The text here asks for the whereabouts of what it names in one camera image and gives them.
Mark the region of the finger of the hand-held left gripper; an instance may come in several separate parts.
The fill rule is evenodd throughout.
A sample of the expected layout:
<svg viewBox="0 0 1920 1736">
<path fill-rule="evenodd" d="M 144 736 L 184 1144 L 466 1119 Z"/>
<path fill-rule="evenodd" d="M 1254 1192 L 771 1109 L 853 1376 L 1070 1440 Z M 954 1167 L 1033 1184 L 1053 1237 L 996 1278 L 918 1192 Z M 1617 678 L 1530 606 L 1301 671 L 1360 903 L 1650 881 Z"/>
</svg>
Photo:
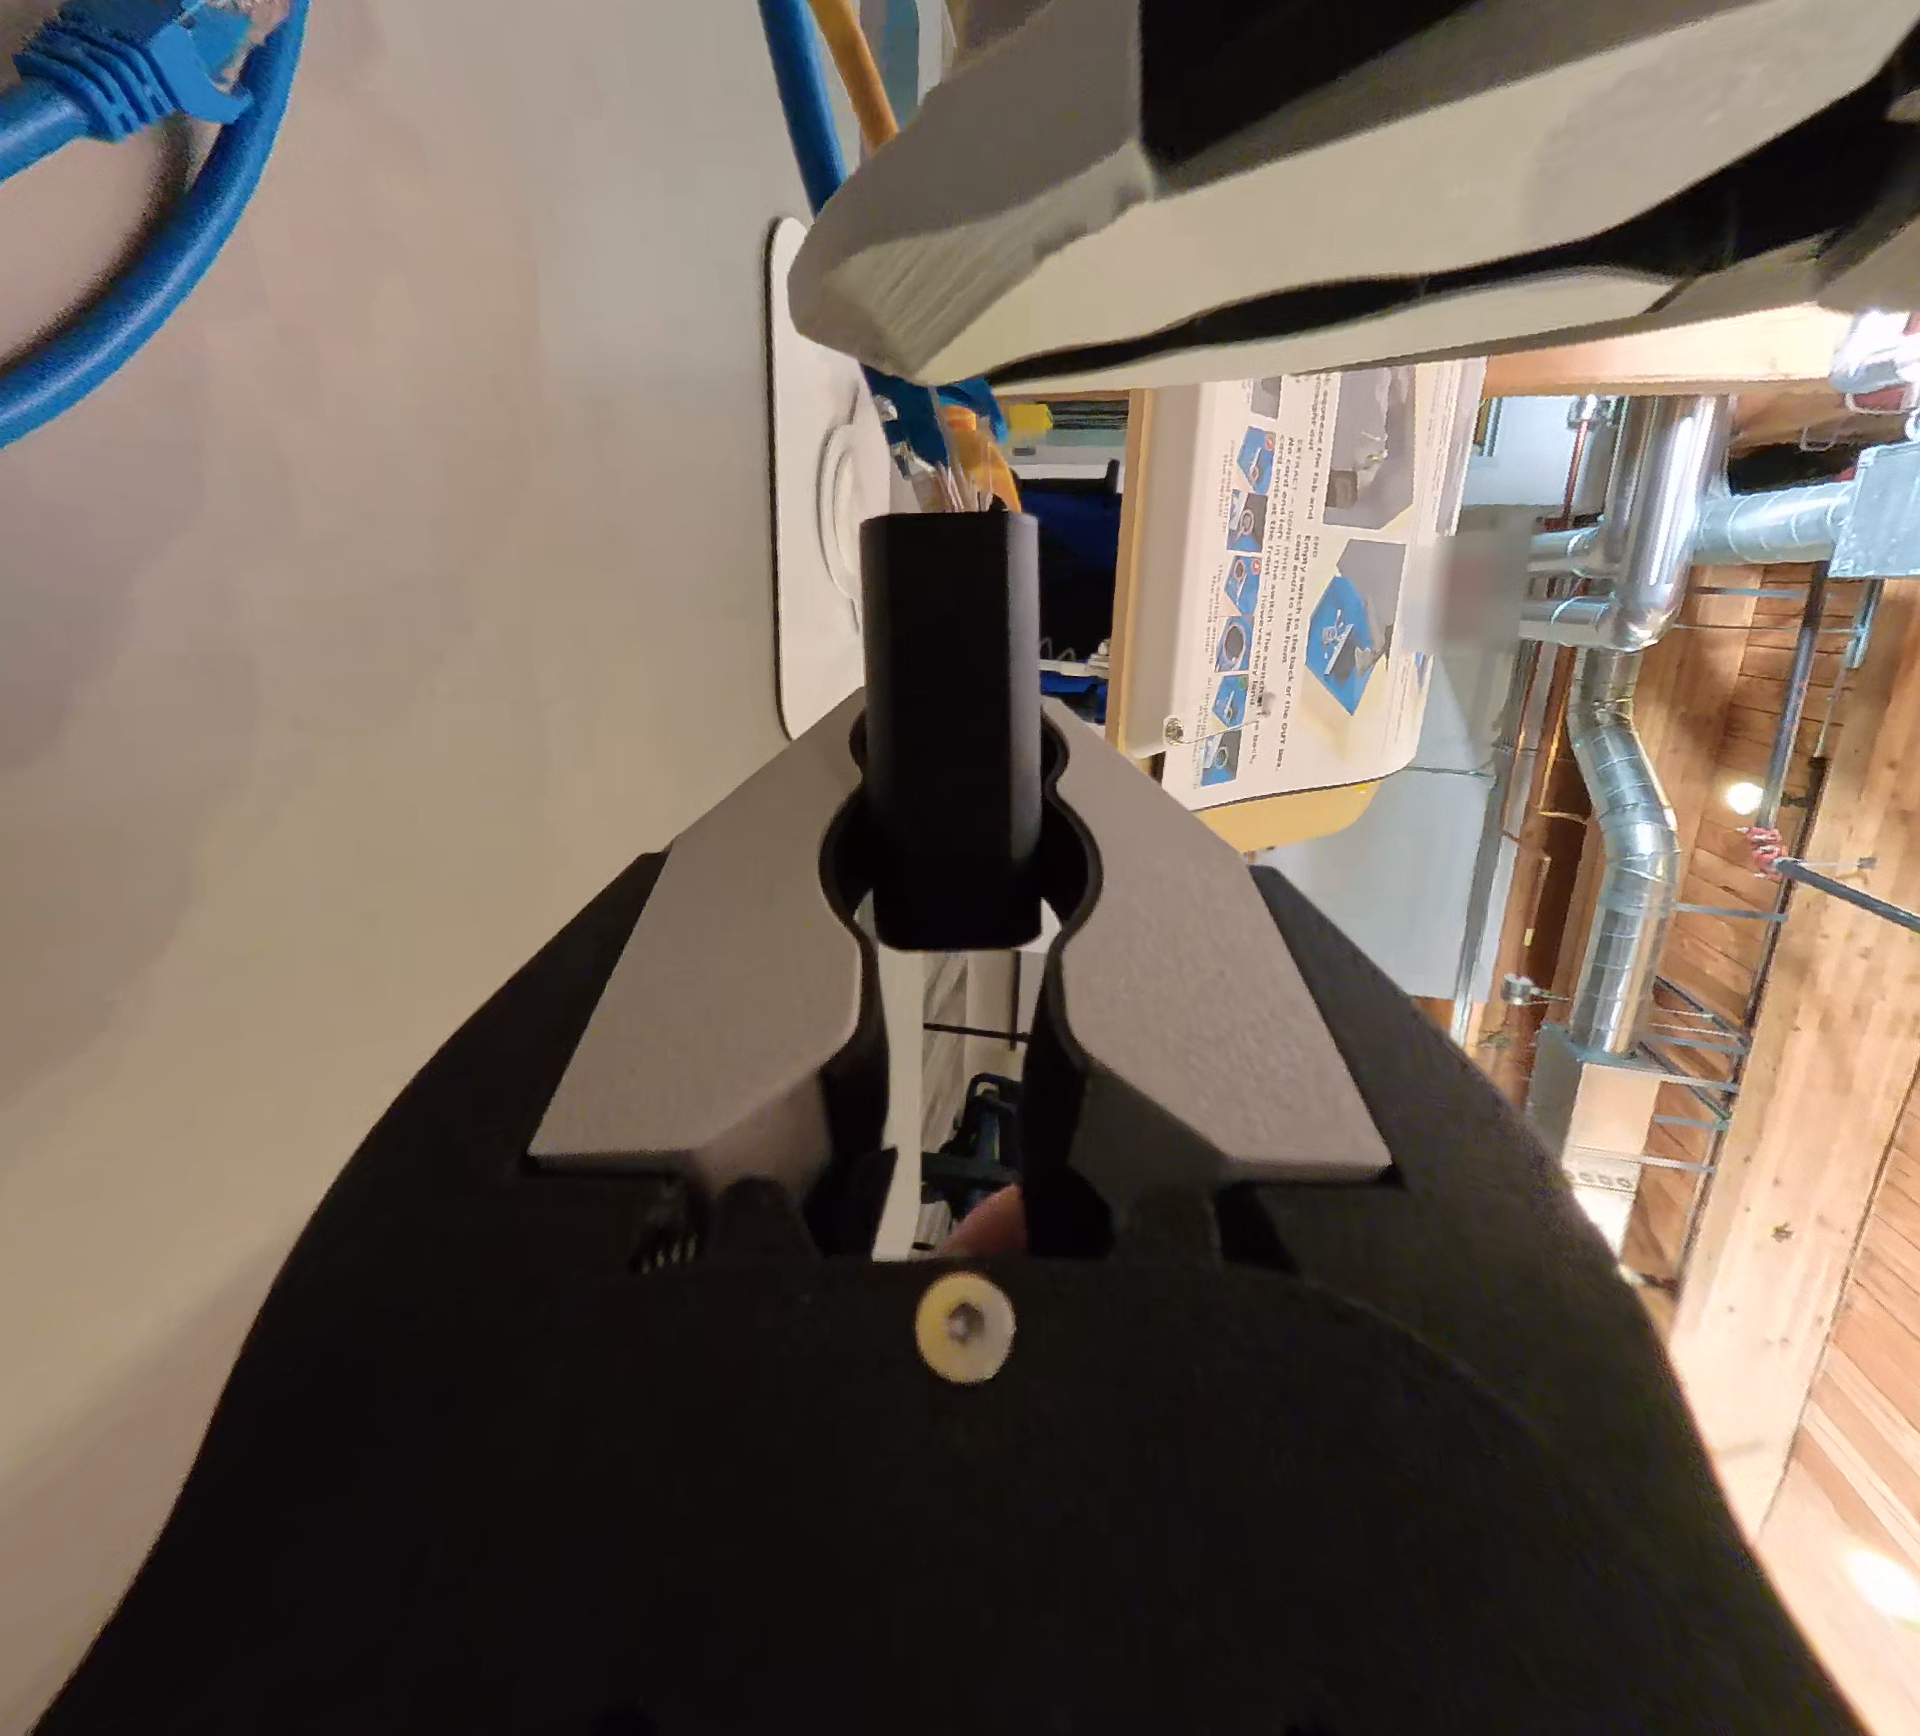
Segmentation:
<svg viewBox="0 0 1920 1736">
<path fill-rule="evenodd" d="M 1676 283 L 1621 264 L 1550 264 L 1284 292 L 1143 338 L 1019 357 L 990 381 L 1010 391 L 1054 391 L 1325 375 L 1557 349 L 1788 306 L 1913 311 L 1916 220 L 1857 220 Z"/>
<path fill-rule="evenodd" d="M 1916 217 L 1916 0 L 970 0 L 795 321 L 945 382 L 1346 283 Z"/>
</svg>

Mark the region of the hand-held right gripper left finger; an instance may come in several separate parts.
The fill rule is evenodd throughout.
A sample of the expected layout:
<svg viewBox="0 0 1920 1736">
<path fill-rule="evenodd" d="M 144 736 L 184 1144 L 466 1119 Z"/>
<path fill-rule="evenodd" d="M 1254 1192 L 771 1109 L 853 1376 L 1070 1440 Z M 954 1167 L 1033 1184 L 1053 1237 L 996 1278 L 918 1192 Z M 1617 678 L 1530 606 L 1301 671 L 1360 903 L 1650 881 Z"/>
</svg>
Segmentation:
<svg viewBox="0 0 1920 1736">
<path fill-rule="evenodd" d="M 803 1202 L 882 1144 L 872 945 L 829 890 L 859 792 L 841 702 L 680 830 L 531 1139 L 549 1171 L 661 1171 Z"/>
</svg>

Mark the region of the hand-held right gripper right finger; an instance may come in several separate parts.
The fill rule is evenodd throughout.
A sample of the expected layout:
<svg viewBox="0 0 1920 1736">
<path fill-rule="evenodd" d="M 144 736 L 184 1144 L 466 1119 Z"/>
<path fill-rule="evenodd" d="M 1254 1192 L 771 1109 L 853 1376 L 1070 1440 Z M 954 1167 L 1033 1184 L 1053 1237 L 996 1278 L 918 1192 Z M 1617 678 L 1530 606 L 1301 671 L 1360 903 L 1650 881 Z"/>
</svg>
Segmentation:
<svg viewBox="0 0 1920 1736">
<path fill-rule="evenodd" d="M 1394 1164 L 1251 865 L 1060 702 L 1038 717 L 1033 881 L 1029 1237 L 1110 1237 L 1163 1197 L 1211 1209 Z"/>
</svg>

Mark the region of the black network switch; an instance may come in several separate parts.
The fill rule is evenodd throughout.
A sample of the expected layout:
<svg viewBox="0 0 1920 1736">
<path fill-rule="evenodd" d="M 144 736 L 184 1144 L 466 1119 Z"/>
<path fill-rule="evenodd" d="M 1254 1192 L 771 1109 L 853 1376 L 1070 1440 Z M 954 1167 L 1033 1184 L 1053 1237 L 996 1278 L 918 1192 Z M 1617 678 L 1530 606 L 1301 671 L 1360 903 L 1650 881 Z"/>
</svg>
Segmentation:
<svg viewBox="0 0 1920 1736">
<path fill-rule="evenodd" d="M 866 821 L 876 938 L 907 955 L 1038 931 L 1038 528 L 898 513 L 859 529 Z"/>
</svg>

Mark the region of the wooden pillar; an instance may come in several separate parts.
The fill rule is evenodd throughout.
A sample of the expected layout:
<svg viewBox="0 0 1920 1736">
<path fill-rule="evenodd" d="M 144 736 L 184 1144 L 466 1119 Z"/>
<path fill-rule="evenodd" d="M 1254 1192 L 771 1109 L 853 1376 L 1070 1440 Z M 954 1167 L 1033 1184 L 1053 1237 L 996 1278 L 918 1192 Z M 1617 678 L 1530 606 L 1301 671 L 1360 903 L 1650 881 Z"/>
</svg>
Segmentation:
<svg viewBox="0 0 1920 1736">
<path fill-rule="evenodd" d="M 1501 353 L 1486 398 L 1692 395 L 1826 385 L 1856 316 L 1778 306 L 1676 329 Z"/>
</svg>

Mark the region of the wooden instruction board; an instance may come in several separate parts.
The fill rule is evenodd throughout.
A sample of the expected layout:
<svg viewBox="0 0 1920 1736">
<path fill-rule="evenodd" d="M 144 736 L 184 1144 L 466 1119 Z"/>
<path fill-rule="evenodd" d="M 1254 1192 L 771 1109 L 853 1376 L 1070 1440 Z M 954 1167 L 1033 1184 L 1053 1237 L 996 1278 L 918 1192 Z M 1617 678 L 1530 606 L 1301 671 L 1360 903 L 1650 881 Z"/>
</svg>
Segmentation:
<svg viewBox="0 0 1920 1736">
<path fill-rule="evenodd" d="M 1413 762 L 1483 361 L 1137 389 L 1108 739 L 1223 841 L 1349 824 Z"/>
</svg>

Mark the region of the white board stand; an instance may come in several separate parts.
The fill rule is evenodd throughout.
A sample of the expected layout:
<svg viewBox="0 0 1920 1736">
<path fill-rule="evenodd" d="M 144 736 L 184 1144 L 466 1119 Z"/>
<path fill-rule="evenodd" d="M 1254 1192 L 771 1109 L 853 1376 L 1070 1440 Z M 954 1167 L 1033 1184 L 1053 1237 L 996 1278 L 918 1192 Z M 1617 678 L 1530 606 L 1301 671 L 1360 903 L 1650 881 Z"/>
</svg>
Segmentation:
<svg viewBox="0 0 1920 1736">
<path fill-rule="evenodd" d="M 778 217 L 765 237 L 773 627 L 789 739 L 861 683 L 859 528 L 889 513 L 895 479 L 859 361 L 795 325 L 789 271 L 803 237 L 796 217 Z"/>
</svg>

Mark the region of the silver ventilation duct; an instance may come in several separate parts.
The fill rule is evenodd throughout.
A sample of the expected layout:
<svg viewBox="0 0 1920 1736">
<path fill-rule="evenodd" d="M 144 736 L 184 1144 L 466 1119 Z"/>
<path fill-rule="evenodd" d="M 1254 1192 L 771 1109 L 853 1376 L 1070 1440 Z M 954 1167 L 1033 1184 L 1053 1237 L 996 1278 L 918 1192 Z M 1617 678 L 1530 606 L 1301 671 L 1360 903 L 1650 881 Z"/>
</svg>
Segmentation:
<svg viewBox="0 0 1920 1736">
<path fill-rule="evenodd" d="M 1873 444 L 1848 479 L 1732 493 L 1727 395 L 1641 395 L 1621 409 L 1594 523 L 1541 529 L 1530 579 L 1577 578 L 1581 594 L 1525 603 L 1525 641 L 1580 654 L 1570 741 L 1594 806 L 1604 881 L 1568 1015 L 1570 1045 L 1627 1056 L 1685 870 L 1668 794 L 1635 725 L 1641 657 L 1668 633 L 1690 571 L 1829 565 L 1834 578 L 1916 578 L 1916 442 Z"/>
</svg>

